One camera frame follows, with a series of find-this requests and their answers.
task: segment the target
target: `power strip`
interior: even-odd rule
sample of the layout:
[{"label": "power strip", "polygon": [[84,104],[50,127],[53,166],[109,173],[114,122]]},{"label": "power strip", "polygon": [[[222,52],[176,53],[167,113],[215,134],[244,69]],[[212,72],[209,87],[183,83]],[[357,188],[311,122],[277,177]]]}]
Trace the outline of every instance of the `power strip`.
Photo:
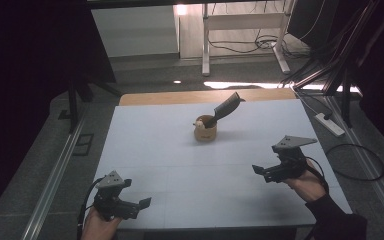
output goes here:
[{"label": "power strip", "polygon": [[344,130],[340,128],[336,123],[334,123],[332,120],[324,119],[324,114],[319,113],[316,116],[314,116],[323,126],[325,126],[331,133],[333,133],[335,136],[339,137],[345,134]]}]

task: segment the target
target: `wall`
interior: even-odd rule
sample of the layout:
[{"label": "wall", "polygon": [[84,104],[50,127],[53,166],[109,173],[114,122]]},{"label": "wall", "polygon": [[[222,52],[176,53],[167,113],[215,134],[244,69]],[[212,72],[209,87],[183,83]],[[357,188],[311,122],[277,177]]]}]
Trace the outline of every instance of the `wall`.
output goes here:
[{"label": "wall", "polygon": [[108,57],[178,53],[173,6],[92,10]]}]

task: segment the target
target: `sleeve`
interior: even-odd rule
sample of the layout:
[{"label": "sleeve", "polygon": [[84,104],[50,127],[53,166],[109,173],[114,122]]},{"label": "sleeve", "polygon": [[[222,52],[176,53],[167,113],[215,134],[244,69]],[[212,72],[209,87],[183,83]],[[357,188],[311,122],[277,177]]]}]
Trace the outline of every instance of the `sleeve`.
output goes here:
[{"label": "sleeve", "polygon": [[328,194],[305,205],[316,218],[314,239],[366,239],[367,219],[357,214],[346,214]]}]

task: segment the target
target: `hand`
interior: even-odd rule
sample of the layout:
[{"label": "hand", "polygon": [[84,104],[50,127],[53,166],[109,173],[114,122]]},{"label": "hand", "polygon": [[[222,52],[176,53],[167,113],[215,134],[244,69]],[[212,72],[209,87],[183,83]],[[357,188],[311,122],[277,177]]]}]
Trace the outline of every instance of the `hand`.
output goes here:
[{"label": "hand", "polygon": [[[314,168],[311,161],[307,160],[310,167]],[[298,178],[288,178],[284,181],[288,186],[306,202],[313,202],[326,195],[320,180],[308,170]]]},{"label": "hand", "polygon": [[105,221],[101,214],[94,207],[91,207],[86,217],[82,240],[111,240],[120,222],[121,218],[114,218],[109,222]]}]

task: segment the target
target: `white table surface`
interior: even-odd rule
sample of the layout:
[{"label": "white table surface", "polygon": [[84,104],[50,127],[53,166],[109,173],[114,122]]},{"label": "white table surface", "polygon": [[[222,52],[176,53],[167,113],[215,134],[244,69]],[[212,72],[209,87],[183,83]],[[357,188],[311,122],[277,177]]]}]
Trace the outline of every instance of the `white table surface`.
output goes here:
[{"label": "white table surface", "polygon": [[[219,104],[115,108],[95,179],[113,170],[132,179],[120,198],[151,206],[122,229],[302,226],[315,223],[304,201],[283,183],[266,183],[252,165],[280,163],[271,146],[285,135],[317,138],[300,100],[242,102],[219,120],[213,142],[197,142],[194,120]],[[319,142],[302,146],[325,172],[330,195],[348,202]],[[92,203],[94,190],[89,198]]]}]

